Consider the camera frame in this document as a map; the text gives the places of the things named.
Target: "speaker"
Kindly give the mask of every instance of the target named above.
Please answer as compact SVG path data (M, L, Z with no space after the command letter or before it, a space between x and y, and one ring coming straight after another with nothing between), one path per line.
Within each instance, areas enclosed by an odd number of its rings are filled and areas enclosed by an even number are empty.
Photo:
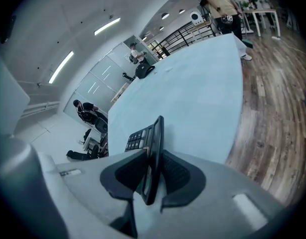
M201 25L204 22L202 15L197 11L191 12L190 17L194 26Z

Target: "white wall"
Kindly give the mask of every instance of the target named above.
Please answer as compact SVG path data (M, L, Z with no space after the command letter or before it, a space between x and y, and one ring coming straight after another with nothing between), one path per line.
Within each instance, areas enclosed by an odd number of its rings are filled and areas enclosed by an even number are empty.
M70 162L69 150L84 152L79 140L88 128L66 114L55 114L56 110L42 112L21 119L14 136L31 143L38 152L52 156L56 164Z

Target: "white ceiling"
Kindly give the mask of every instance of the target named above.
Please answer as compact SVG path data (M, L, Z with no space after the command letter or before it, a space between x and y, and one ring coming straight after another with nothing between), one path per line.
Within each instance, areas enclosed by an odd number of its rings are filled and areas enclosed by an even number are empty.
M198 0L169 0L152 17L145 29L142 31L141 37L147 36L148 39L151 39L160 33L159 28L161 26L166 27L180 16L180 9L189 10L197 5ZM162 14L164 12L169 13L169 16L166 19L162 19Z
M153 8L154 4L158 2L24 0L14 13L17 20L10 40L0 44L0 56L30 95L31 104L59 100L65 87L94 50L105 45L109 39L121 35L125 29L132 29L139 21L139 16L140 20L146 20L146 24L149 20L145 18L149 14L146 13L148 6ZM94 36L95 30L118 17L121 17L119 23ZM108 52L112 48L107 47L105 50ZM54 83L48 84L55 69L71 50L74 52L73 57Z

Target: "table leg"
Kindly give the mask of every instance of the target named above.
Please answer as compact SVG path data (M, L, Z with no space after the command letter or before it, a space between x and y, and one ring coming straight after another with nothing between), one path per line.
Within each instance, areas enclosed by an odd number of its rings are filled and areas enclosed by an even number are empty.
M251 27L249 26L249 22L248 22L247 16L246 16L246 14L244 14L244 13L243 13L243 15L244 15L243 18L244 18L244 19L246 20L246 22L247 22L248 30L250 30Z
M255 15L254 12L252 14L253 14L253 18L254 18L254 21L255 21L255 24L256 24L258 36L261 37L261 32L259 30L259 26L258 26L258 21L257 21L256 15Z
M277 37L281 37L281 30L279 28L279 22L278 22L278 18L277 18L277 13L274 12L274 15L275 15L276 27L277 27Z
M246 39L247 39L247 27L246 27L246 24L245 24L245 17L243 17L243 23L244 23L244 31L245 31L245 35L246 35Z
M262 13L261 13L261 17L262 17L262 22L263 22L264 29L266 29L266 24L265 24L265 21L264 21L264 16L263 16Z
M199 35L201 36L202 40L204 40L203 35L201 34L201 32L199 31L199 29L197 30Z

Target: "person in beige shirt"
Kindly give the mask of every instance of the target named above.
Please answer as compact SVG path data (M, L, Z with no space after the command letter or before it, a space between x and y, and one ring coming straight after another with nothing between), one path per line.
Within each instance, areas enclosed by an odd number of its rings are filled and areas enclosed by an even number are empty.
M236 37L240 40L243 39L241 30L241 20L238 14L242 14L238 5L234 0L206 0L210 13L217 22L217 26L223 34L234 32ZM226 16L233 17L231 25L224 24L222 18ZM245 60L251 60L252 57L248 54L242 57Z

